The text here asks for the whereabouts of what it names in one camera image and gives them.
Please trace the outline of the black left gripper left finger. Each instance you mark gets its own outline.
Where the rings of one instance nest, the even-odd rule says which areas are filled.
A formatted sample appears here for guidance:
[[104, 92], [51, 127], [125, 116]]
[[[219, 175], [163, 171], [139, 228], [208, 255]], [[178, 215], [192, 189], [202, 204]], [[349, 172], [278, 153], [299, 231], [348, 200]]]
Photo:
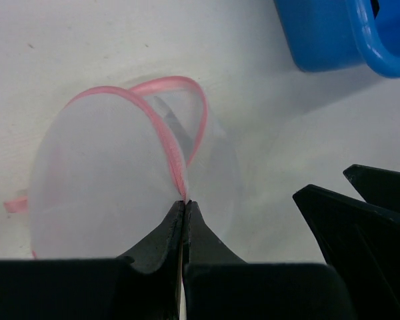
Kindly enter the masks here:
[[178, 319], [184, 211], [117, 257], [0, 260], [0, 319]]

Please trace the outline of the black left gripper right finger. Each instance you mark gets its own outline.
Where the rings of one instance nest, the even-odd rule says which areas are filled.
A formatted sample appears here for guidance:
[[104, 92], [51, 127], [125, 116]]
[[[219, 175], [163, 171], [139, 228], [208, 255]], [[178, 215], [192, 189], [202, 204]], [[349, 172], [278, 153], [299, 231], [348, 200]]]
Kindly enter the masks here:
[[354, 319], [337, 272], [317, 263], [246, 263], [188, 202], [183, 224], [188, 319]]

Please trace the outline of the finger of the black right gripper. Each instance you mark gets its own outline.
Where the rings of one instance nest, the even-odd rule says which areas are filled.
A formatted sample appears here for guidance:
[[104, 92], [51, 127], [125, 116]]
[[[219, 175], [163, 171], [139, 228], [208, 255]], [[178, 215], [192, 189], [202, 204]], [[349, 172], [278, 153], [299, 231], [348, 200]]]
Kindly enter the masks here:
[[359, 319], [400, 319], [400, 213], [308, 185], [293, 195]]
[[352, 165], [343, 175], [366, 203], [400, 213], [400, 172]]

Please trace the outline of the white pink mesh laundry bag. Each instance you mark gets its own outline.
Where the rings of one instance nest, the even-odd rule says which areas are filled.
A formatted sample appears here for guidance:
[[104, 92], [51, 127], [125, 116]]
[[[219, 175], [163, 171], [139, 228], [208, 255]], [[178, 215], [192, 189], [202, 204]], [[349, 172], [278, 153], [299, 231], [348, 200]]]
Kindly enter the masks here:
[[182, 76], [100, 86], [68, 102], [46, 132], [24, 197], [38, 259], [115, 257], [177, 201], [199, 204], [222, 237], [241, 212], [235, 149], [201, 86]]

